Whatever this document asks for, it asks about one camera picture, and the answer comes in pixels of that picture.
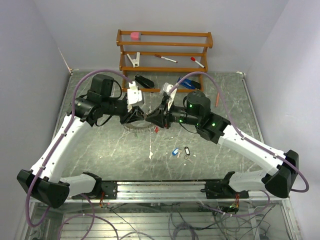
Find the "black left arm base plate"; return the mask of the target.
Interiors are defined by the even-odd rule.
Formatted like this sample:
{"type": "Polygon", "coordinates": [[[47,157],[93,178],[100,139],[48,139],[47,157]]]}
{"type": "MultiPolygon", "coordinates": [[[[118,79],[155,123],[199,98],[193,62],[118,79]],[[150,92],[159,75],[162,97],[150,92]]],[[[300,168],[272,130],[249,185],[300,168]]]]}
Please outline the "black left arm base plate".
{"type": "Polygon", "coordinates": [[[84,194],[89,199],[107,199],[115,200],[118,193],[118,184],[115,181],[98,181],[95,183],[93,190],[84,194]]]}

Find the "large keyring with small rings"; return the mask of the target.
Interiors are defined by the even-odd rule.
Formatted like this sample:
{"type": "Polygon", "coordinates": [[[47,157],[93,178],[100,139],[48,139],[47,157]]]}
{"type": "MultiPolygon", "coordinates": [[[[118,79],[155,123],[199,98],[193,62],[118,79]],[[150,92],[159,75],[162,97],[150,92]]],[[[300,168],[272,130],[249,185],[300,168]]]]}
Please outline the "large keyring with small rings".
{"type": "Polygon", "coordinates": [[[135,121],[132,123],[125,123],[121,125],[126,131],[132,132],[132,133],[141,133],[141,132],[146,132],[148,130],[152,130],[153,128],[156,127],[156,125],[151,122],[145,121],[146,116],[147,115],[144,114],[144,120],[142,121],[135,121]]]}

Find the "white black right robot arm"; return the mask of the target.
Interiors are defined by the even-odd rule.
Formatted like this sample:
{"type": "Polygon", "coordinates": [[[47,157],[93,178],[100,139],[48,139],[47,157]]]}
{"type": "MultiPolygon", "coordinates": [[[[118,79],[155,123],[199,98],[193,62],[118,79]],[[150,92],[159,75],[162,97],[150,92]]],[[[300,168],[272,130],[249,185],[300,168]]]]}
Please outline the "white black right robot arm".
{"type": "Polygon", "coordinates": [[[287,198],[298,175],[299,155],[283,152],[236,130],[231,122],[211,111],[211,101],[201,91],[190,92],[183,106],[169,103],[164,94],[161,104],[145,120],[164,129],[172,123],[192,125],[203,139],[228,147],[261,167],[259,171],[228,172],[223,179],[208,181],[202,189],[208,197],[234,197],[245,191],[267,191],[278,198],[287,198]]]}

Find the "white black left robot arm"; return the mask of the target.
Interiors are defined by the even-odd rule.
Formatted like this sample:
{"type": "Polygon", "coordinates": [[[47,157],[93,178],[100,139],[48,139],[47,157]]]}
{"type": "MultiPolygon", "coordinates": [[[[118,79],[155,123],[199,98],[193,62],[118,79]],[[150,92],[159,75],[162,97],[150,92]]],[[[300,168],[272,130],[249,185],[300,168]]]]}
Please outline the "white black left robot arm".
{"type": "Polygon", "coordinates": [[[90,89],[71,102],[71,110],[41,158],[29,169],[21,170],[17,180],[27,194],[51,208],[59,208],[67,198],[85,194],[91,199],[102,193],[102,179],[90,172],[63,177],[63,171],[80,140],[103,115],[118,116],[121,124],[142,121],[144,113],[139,104],[144,102],[135,81],[128,83],[126,94],[112,97],[113,77],[96,74],[90,89]]]}

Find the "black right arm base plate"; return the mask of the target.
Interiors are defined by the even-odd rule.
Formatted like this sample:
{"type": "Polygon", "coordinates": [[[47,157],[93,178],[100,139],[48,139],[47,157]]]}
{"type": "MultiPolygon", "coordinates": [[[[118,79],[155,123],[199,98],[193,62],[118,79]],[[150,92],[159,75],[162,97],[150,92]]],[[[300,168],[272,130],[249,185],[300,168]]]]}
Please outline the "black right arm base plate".
{"type": "Polygon", "coordinates": [[[249,192],[244,190],[236,192],[228,184],[220,179],[206,181],[204,187],[200,190],[201,193],[205,193],[207,199],[248,199],[249,192]]]}

